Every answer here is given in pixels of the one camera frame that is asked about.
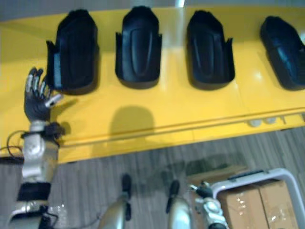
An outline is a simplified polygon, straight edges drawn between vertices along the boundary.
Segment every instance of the robot finger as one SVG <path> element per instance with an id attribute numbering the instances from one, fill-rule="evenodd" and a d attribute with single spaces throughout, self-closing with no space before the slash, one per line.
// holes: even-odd
<path id="1" fill-rule="evenodd" d="M 38 91 L 38 88 L 39 88 L 39 81 L 40 81 L 40 77 L 41 77 L 41 74 L 43 73 L 43 69 L 39 69 L 37 72 L 36 72 L 36 75 L 34 76 L 34 79 L 33 79 L 33 91 L 34 91 L 34 94 L 36 97 L 39 97 L 39 91 Z"/>
<path id="2" fill-rule="evenodd" d="M 48 89 L 46 90 L 46 94 L 45 94 L 45 98 L 48 100 L 51 95 L 52 95 L 53 90 L 51 88 L 48 87 Z"/>
<path id="3" fill-rule="evenodd" d="M 39 98 L 44 99 L 45 95 L 45 89 L 46 89 L 46 79 L 43 78 L 40 87 L 39 87 Z"/>
<path id="4" fill-rule="evenodd" d="M 47 108 L 55 106 L 60 100 L 63 99 L 62 94 L 56 94 L 52 96 L 50 99 L 48 99 L 44 104 Z"/>
<path id="5" fill-rule="evenodd" d="M 30 70 L 29 75 L 27 77 L 26 83 L 25 83 L 25 92 L 30 92 L 32 89 L 32 82 L 33 78 L 36 75 L 37 69 L 34 67 Z"/>

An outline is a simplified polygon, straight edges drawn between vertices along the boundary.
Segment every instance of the cable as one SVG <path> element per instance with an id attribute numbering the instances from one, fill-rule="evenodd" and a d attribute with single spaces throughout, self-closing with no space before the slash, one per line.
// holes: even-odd
<path id="1" fill-rule="evenodd" d="M 13 133 L 11 133 L 11 134 L 8 136 L 7 140 L 6 140 L 6 147 L 4 147 L 4 148 L 6 148 L 6 149 L 8 150 L 8 153 L 10 154 L 10 156 L 11 156 L 14 160 L 16 160 L 16 161 L 18 161 L 18 162 L 22 161 L 22 158 L 19 158 L 19 157 L 15 156 L 15 155 L 10 151 L 10 148 L 18 148 L 20 151 L 22 151 L 22 149 L 21 149 L 20 146 L 10 146 L 10 139 L 11 139 L 15 134 L 17 134 L 17 133 L 25 133 L 25 132 L 26 132 L 26 131 L 24 131 L 24 130 L 16 130 L 16 131 L 14 131 Z"/>
<path id="2" fill-rule="evenodd" d="M 56 224 L 57 221 L 58 221 L 58 215 L 55 215 L 55 214 L 52 214 L 52 213 L 49 213 L 49 212 L 45 212 L 45 214 L 46 214 L 46 215 L 49 215 L 49 216 L 55 217 L 55 220 L 54 220 L 54 222 L 53 222 L 53 224 L 52 224 L 52 226 L 51 226 L 51 228 L 53 229 L 54 226 L 55 226 L 55 224 Z"/>
<path id="3" fill-rule="evenodd" d="M 72 228 L 53 228 L 53 229 L 83 229 L 83 228 L 88 228 L 95 224 L 97 221 L 99 221 L 101 218 L 99 216 L 96 217 L 96 219 L 92 220 L 90 223 L 79 226 L 79 227 L 72 227 Z"/>

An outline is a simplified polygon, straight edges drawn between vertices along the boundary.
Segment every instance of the yellow table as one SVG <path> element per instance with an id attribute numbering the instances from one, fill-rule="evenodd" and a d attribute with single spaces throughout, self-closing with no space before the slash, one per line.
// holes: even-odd
<path id="1" fill-rule="evenodd" d="M 204 91 L 187 77 L 187 24 L 203 9 L 233 37 L 236 76 L 228 86 Z M 305 8 L 217 6 L 155 8 L 163 34 L 160 81 L 147 90 L 123 86 L 115 67 L 115 32 L 129 10 L 91 12 L 98 27 L 99 84 L 96 91 L 66 96 L 52 120 L 67 128 L 60 163 L 125 152 L 254 134 L 304 125 L 305 90 L 283 89 L 267 59 L 259 29 L 268 15 L 291 23 L 305 42 Z M 1 145 L 9 133 L 28 129 L 23 113 L 24 81 L 32 66 L 46 67 L 46 40 L 55 41 L 64 14 L 1 22 Z M 277 117 L 251 127 L 249 120 Z"/>

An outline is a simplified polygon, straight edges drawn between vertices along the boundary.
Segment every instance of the black glove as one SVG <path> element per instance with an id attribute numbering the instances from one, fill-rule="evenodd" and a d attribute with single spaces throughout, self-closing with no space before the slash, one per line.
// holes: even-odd
<path id="1" fill-rule="evenodd" d="M 32 68 L 25 84 L 24 112 L 30 122 L 50 121 L 51 107 L 59 102 L 63 96 L 51 96 L 52 90 L 46 89 L 45 79 L 39 84 L 43 70 Z"/>

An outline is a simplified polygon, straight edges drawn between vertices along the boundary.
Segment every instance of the brown cardboard box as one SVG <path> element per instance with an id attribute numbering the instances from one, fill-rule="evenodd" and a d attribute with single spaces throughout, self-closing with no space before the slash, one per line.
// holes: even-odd
<path id="1" fill-rule="evenodd" d="M 264 211 L 270 229 L 298 229 L 289 191 L 284 181 L 260 183 Z"/>
<path id="2" fill-rule="evenodd" d="M 220 192 L 224 216 L 231 229 L 268 229 L 260 193 L 255 187 L 239 187 Z"/>

